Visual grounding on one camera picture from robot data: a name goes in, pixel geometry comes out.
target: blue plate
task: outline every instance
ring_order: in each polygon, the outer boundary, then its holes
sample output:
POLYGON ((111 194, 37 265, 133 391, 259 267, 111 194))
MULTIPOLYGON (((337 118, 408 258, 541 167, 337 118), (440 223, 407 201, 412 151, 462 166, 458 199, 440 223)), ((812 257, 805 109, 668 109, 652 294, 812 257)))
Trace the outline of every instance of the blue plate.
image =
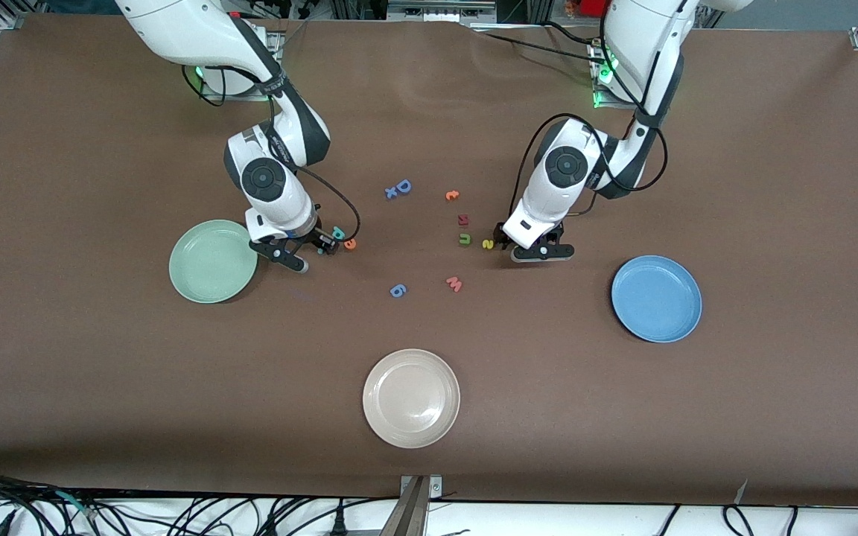
POLYGON ((627 261, 611 285, 620 323, 650 342, 677 342, 701 319, 701 289, 684 266, 658 255, 627 261))

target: gray floor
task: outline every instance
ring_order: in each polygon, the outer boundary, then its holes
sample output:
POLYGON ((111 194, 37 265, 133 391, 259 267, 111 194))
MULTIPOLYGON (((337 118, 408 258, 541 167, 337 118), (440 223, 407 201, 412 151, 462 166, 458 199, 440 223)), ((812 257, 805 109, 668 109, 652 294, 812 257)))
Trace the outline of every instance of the gray floor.
POLYGON ((858 0, 755 0, 726 13, 718 28, 849 30, 858 25, 858 0))

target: green plate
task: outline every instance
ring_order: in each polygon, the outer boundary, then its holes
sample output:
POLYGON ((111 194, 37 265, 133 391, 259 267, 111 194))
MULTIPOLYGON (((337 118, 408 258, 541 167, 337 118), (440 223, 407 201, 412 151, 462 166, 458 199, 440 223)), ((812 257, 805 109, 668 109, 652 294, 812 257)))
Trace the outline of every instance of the green plate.
POLYGON ((256 251, 241 224, 211 220, 195 225, 171 251, 171 283, 181 296, 197 303, 232 298, 256 270, 256 251))

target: cable connector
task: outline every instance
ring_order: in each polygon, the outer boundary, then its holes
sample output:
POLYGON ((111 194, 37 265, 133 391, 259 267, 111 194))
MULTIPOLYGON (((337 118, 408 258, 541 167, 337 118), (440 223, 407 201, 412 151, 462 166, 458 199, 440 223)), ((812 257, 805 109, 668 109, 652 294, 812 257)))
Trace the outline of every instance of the cable connector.
POLYGON ((348 533, 346 521, 343 519, 343 499, 340 499, 340 504, 337 506, 337 519, 333 522, 333 530, 330 531, 330 536, 346 536, 348 533))

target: plate rim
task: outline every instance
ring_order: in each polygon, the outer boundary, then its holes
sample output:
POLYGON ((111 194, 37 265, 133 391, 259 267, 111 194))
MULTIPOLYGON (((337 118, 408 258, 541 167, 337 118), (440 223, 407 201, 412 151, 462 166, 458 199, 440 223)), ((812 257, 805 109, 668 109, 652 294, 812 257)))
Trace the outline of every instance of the plate rim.
POLYGON ((388 353, 386 356, 383 356, 378 362, 376 362, 372 366, 372 368, 370 369, 370 372, 366 375, 366 380, 363 383, 363 389, 362 389, 363 414, 364 414, 364 417, 366 418, 366 423, 369 425, 370 430, 377 437, 379 437, 382 441, 385 441, 386 444, 391 444, 393 447, 396 447, 396 448, 406 448, 406 449, 425 448, 425 447, 429 447, 429 445, 435 444, 435 442, 437 442, 439 440, 442 440, 442 438, 444 438, 446 436, 446 434, 449 434, 449 430, 452 430, 452 427, 456 424, 456 419, 459 418, 459 411, 460 411, 460 409, 462 409, 462 399, 463 399, 462 387, 459 386, 459 378, 456 377, 456 373, 455 373, 455 371, 452 370, 452 367, 449 366, 449 363, 446 363, 442 357, 436 355, 435 353, 430 352, 429 350, 422 349, 422 348, 403 348, 401 350, 395 350, 394 352, 388 353), (436 437, 432 438, 432 441, 425 442, 424 444, 399 444, 398 441, 396 441, 394 438, 385 437, 384 434, 380 434, 372 426, 372 417, 374 417, 373 414, 374 413, 381 414, 381 412, 379 412, 378 410, 375 409, 376 402, 375 402, 375 400, 372 399, 372 396, 371 396, 372 387, 379 380, 379 377, 375 377, 375 373, 377 373, 377 369, 380 369, 381 366, 384 365, 384 363, 388 362, 388 360, 395 359, 399 355, 404 354, 404 353, 408 353, 408 352, 420 353, 420 354, 422 354, 423 357, 426 357, 426 359, 431 360, 431 362, 442 364, 442 370, 444 371, 444 374, 446 374, 446 376, 452 380, 452 386, 453 386, 452 418, 448 422, 448 424, 445 425, 445 427, 440 428, 439 433, 436 434, 436 437))
POLYGON ((191 237, 193 233, 197 232, 199 234, 200 227, 204 227, 205 225, 212 225, 215 223, 228 224, 228 227, 231 228, 235 233, 238 233, 239 235, 241 235, 241 237, 244 237, 245 240, 250 241, 250 235, 247 233, 247 229, 243 225, 236 223, 236 221, 232 220, 222 220, 222 218, 218 218, 217 220, 201 221, 201 223, 198 223, 197 225, 194 225, 194 227, 191 227, 187 231, 184 231, 184 234, 181 234, 180 238, 177 238, 177 242, 174 242, 174 247, 171 248, 171 256, 168 258, 168 278, 171 280, 171 287, 173 287, 177 291, 177 294, 180 294, 182 298, 188 299, 188 301, 190 302, 212 304, 225 302, 228 301, 228 299, 234 298, 234 296, 241 294, 242 289, 246 288, 247 285, 250 284, 250 282, 253 280, 253 274, 255 274, 256 266, 258 266, 259 264, 258 255, 255 251, 250 250, 253 253, 253 269, 250 272, 250 276, 249 278, 247 278, 247 281, 245 281, 244 284, 241 285, 241 288, 236 289, 231 295, 227 296, 227 298, 196 299, 185 294, 185 292, 177 284, 174 283, 174 265, 176 265, 176 261, 174 259, 176 259, 176 255, 180 253, 178 252, 178 248, 180 248, 182 245, 186 245, 187 240, 190 240, 190 238, 188 237, 191 237))
POLYGON ((686 336, 693 333, 697 326, 700 325, 701 316, 704 315, 704 296, 702 296, 701 294, 701 285, 697 284, 697 278, 694 278, 694 274, 691 274, 691 272, 687 270, 684 265, 680 264, 680 262, 674 261, 674 259, 670 257, 664 257, 664 255, 638 255, 637 257, 630 258, 628 261, 624 262, 624 264, 620 265, 620 268, 617 268, 617 272, 611 281, 611 306, 612 308, 614 308, 615 315, 617 316, 617 320, 619 320, 620 325, 624 326, 624 329, 629 330, 629 332, 633 333, 634 336, 639 339, 646 340, 647 342, 668 344, 671 342, 678 342, 678 340, 684 339, 686 336), (615 288, 617 287, 617 284, 619 284, 620 281, 623 281, 623 279, 626 277, 626 275, 624 275, 624 271, 630 268, 631 264, 641 264, 641 262, 648 261, 648 259, 667 261, 673 267, 679 268, 684 274, 687 274, 687 277, 690 278, 690 281, 693 284, 694 296, 698 303, 697 316, 693 320, 693 322, 690 323, 690 328, 687 329, 687 331, 682 333, 680 336, 675 336, 675 338, 672 339, 650 339, 647 336, 641 335, 634 328, 632 328, 629 323, 624 322, 622 311, 620 311, 619 307, 617 307, 617 299, 615 299, 615 288))

